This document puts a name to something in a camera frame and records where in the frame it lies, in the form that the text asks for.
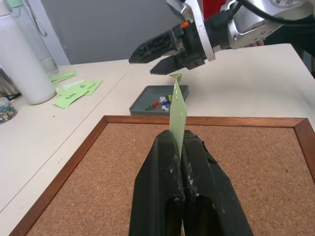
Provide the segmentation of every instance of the orange component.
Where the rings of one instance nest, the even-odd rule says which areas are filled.
[[[189,22],[188,21],[185,21],[185,22],[181,23],[181,28],[182,29],[186,28],[187,26],[189,26]]]

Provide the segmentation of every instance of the red object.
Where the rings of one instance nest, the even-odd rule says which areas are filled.
[[[189,26],[189,22],[188,21],[184,21],[181,23],[181,28],[184,29],[186,28],[187,26]]]
[[[225,4],[225,0],[203,0],[203,16],[207,19],[218,13],[221,6]]]
[[[159,106],[159,102],[156,102],[155,104],[152,105],[153,108]]]

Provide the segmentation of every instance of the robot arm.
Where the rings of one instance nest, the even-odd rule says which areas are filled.
[[[148,63],[165,53],[150,72],[169,74],[186,67],[193,69],[214,60],[215,52],[237,49],[264,39],[283,24],[315,27],[303,19],[314,13],[315,0],[231,0],[221,11],[204,20],[197,0],[167,0],[173,12],[185,21],[141,44],[130,63]]]

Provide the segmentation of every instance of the gray wall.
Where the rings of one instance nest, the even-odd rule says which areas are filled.
[[[42,0],[71,64],[126,59],[181,21],[166,0]]]

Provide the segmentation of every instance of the green paper strip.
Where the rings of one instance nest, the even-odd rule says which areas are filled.
[[[69,89],[56,89],[57,91],[57,94],[60,96],[60,97],[64,97],[64,96],[68,96],[69,94],[72,94],[72,93],[79,93],[81,90],[83,89],[87,89],[89,91],[89,88],[91,88],[93,85],[95,85],[95,82],[91,82],[91,81],[84,81],[84,82],[81,82]]]
[[[73,83],[71,83],[71,84],[65,85],[65,86],[63,87],[63,89],[64,89],[64,90],[68,90],[68,89],[70,89],[70,88],[74,87],[75,85],[78,85],[78,84],[80,84],[80,83],[82,83],[82,82],[84,82],[84,80],[79,80],[79,81],[73,82]]]
[[[172,132],[172,136],[178,148],[179,160],[182,156],[182,147],[185,133],[186,117],[187,117],[187,107],[178,84],[178,75],[175,77],[173,98],[170,110],[169,126]]]
[[[67,108],[71,103],[73,103],[75,100],[79,99],[80,97],[84,96],[88,90],[82,89],[78,92],[69,93],[68,95],[59,97],[55,102],[54,105],[60,108]]]
[[[174,79],[177,78],[178,82],[180,82],[182,80],[182,73],[175,72],[173,74],[170,74],[169,76],[173,77]]]
[[[76,71],[70,71],[70,72],[63,73],[63,74],[52,75],[52,76],[50,77],[50,80],[51,80],[52,82],[55,82],[55,81],[60,82],[60,81],[69,79],[69,78],[71,78],[71,77],[73,77],[73,76],[76,76],[76,75],[77,75]]]
[[[95,90],[98,88],[98,86],[100,86],[100,84],[103,82],[103,80],[94,81],[94,82],[95,84],[89,88],[88,93],[85,95],[92,95],[95,92]]]

